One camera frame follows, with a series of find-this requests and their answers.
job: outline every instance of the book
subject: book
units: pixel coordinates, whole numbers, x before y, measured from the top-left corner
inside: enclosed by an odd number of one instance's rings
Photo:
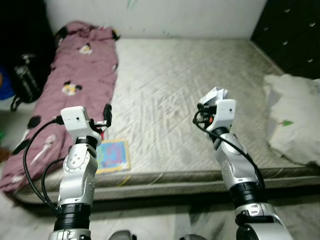
[[[105,140],[96,148],[97,174],[131,169],[128,142],[126,140]]]

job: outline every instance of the cartoon character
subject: cartoon character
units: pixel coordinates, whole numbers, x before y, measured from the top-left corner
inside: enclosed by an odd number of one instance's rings
[[[81,85],[75,85],[71,83],[71,81],[66,81],[61,91],[67,94],[68,96],[74,96],[76,94],[76,91],[81,89]]]

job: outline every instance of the pillow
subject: pillow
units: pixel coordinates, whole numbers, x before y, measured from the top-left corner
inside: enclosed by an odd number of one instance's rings
[[[267,139],[278,156],[320,166],[320,79],[267,75]]]

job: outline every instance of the wrinkled fabric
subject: wrinkled fabric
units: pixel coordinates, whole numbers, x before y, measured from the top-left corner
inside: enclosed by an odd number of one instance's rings
[[[118,64],[112,28],[99,28],[80,21],[70,22],[66,28],[68,35],[56,51],[51,65],[52,72],[33,111],[33,116],[39,115],[41,122],[30,130],[27,139],[67,107],[84,106],[90,118],[101,121],[104,106],[112,99],[117,79],[114,68]],[[79,53],[84,45],[89,45],[92,53]],[[74,95],[62,92],[66,82],[80,86]],[[54,136],[51,147],[31,165],[34,157],[43,150],[49,136]],[[65,157],[70,145],[72,139],[64,126],[51,124],[45,128],[27,154],[32,179],[39,178],[50,162]],[[2,191],[10,193],[28,183],[24,174],[23,154],[22,150],[6,162],[0,181]]]

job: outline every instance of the gray mattress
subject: gray mattress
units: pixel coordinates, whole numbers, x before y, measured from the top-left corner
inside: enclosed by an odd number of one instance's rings
[[[281,74],[248,40],[121,39],[109,139],[127,139],[131,170],[96,175],[96,200],[222,192],[212,142],[192,119],[215,86],[236,99],[232,131],[260,167],[267,188],[320,184],[318,167],[276,157],[266,139],[263,76]],[[46,180],[56,200],[62,170]],[[14,193],[39,203],[30,186]]]

